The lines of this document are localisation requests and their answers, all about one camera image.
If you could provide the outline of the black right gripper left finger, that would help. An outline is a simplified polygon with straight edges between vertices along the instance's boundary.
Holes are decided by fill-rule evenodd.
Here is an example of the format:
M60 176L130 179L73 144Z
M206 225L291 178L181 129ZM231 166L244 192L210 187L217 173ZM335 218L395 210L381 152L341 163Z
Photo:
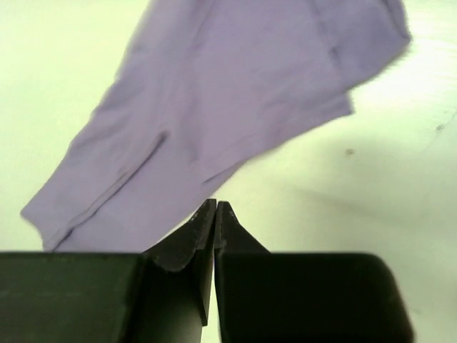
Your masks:
M199 342L216 201L140 254L4 252L3 342Z

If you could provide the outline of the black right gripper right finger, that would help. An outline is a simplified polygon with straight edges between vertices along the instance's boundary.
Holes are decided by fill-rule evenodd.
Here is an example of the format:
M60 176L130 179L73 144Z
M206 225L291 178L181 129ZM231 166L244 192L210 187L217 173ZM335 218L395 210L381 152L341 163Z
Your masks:
M228 202L215 217L215 288L222 342L412 342L387 264L354 252L270 252Z

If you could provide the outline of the purple t shirt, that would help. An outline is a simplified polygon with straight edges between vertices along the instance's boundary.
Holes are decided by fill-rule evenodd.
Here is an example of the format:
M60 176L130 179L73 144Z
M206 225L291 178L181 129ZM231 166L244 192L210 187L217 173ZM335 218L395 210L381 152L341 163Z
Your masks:
M349 115L410 40L401 1L155 1L21 215L46 251L147 250L243 163Z

